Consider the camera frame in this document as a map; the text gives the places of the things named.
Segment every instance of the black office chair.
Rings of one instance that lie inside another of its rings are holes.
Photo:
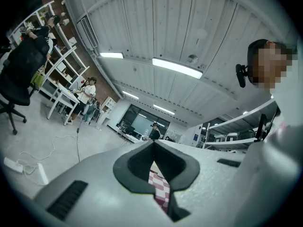
[[[12,114],[23,118],[23,123],[27,122],[24,115],[14,109],[15,105],[29,106],[30,97],[38,86],[29,93],[31,79],[35,72],[46,62],[46,54],[49,45],[44,37],[38,37],[35,40],[28,38],[10,53],[8,60],[3,64],[4,69],[0,74],[0,93],[9,101],[8,104],[0,100],[1,113],[9,115],[13,126],[13,134],[17,134]]]

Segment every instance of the shorts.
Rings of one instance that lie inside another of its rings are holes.
[[[70,100],[71,105],[75,105],[75,102]],[[81,110],[85,107],[85,103],[81,102],[75,107],[73,113],[74,114],[79,114],[81,112]]]

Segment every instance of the white shelving unit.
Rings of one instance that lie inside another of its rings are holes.
[[[23,20],[13,31],[11,34],[7,35],[9,41],[12,44],[12,47],[17,46],[21,43],[21,33],[20,33],[20,28],[22,26],[27,26],[27,22],[29,19],[31,19],[32,17],[37,18],[37,21],[39,23],[40,26],[44,26],[45,23],[43,21],[43,19],[41,19],[42,12],[48,12],[50,15],[55,15],[53,8],[52,8],[52,4],[54,3],[54,1],[51,1],[45,5],[43,5],[42,7],[40,7],[39,9],[37,9],[36,11],[34,11],[32,14],[30,14],[25,20]],[[89,68],[89,66],[85,66],[85,64],[82,62],[82,60],[79,58],[79,56],[77,55],[77,53],[75,52],[75,49],[77,48],[76,46],[72,45],[69,41],[68,38],[66,37],[66,35],[64,34],[61,26],[59,24],[57,24],[55,26],[55,29],[60,37],[60,39],[63,41],[65,47],[68,49],[67,52],[62,53],[62,51],[60,51],[60,49],[57,46],[54,46],[53,48],[53,53],[57,53],[59,55],[59,60],[56,61],[55,63],[52,63],[51,61],[48,62],[48,72],[45,75],[45,79],[43,81],[43,85],[40,88],[40,90],[42,92],[44,92],[46,95],[48,96],[52,96],[52,94],[54,93],[54,91],[57,88],[57,84],[54,82],[54,79],[52,78],[53,73],[55,72],[58,75],[60,75],[65,81],[66,81],[66,87],[71,88],[73,83],[77,81],[77,79],[82,76],[82,74]],[[53,33],[50,33],[50,38],[54,39],[56,38],[55,35]],[[73,57],[73,59],[77,62],[77,64],[79,65],[80,69],[78,71],[76,71],[76,69],[74,67],[72,67],[71,63],[68,61],[67,56],[71,55]],[[64,63],[64,65],[66,66],[66,68],[69,69],[69,71],[71,71],[74,75],[70,75],[72,77],[72,80],[70,80],[69,78],[67,78],[66,76],[63,75],[63,73],[57,68],[58,65],[60,63]]]
[[[245,130],[258,129],[261,114],[265,114],[267,119],[270,120],[276,112],[276,102],[274,99],[270,99],[261,106],[251,110],[250,112],[241,115],[232,120],[223,122],[218,125],[210,126],[206,132],[206,142],[203,144],[203,148],[213,146],[220,149],[246,149],[248,146],[256,140],[256,138],[246,140],[235,141],[221,141],[221,142],[207,142],[210,131],[214,131],[217,135],[228,134],[232,132],[239,132]]]
[[[108,96],[100,107],[100,116],[98,118],[97,124],[101,125],[106,118],[109,118],[110,113],[113,111],[116,105],[117,103]]]

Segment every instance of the ceiling light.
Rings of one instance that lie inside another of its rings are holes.
[[[100,53],[100,55],[102,57],[109,57],[109,58],[119,58],[119,59],[124,58],[122,53],[107,53],[107,52],[105,52],[105,53]]]
[[[161,110],[163,110],[163,111],[165,111],[165,112],[168,112],[168,113],[170,113],[170,114],[172,114],[172,115],[174,115],[175,113],[174,112],[172,112],[172,111],[169,111],[169,110],[167,110],[167,109],[165,109],[165,108],[161,108],[161,107],[159,107],[159,106],[157,106],[157,105],[153,105],[154,107],[156,107],[156,108],[159,108],[159,109],[161,109]]]
[[[176,64],[176,63],[172,63],[170,61],[164,61],[164,60],[160,60],[157,58],[153,58],[152,59],[152,64],[154,66],[160,66],[160,67],[164,67],[170,70],[175,70],[181,73],[184,73],[186,75],[192,76],[194,78],[200,79],[203,75],[202,72],[191,69],[189,67],[186,66],[182,66],[180,64]]]
[[[161,126],[165,127],[163,124],[160,124],[160,123],[158,123],[158,122],[156,122],[156,121],[154,121],[154,122],[157,123],[158,125],[161,125]]]
[[[122,91],[124,94],[126,94],[126,95],[129,95],[129,96],[132,96],[132,97],[134,97],[135,99],[139,99],[137,96],[134,96],[133,94],[130,94],[130,93],[127,93],[127,92],[125,92],[125,91]]]

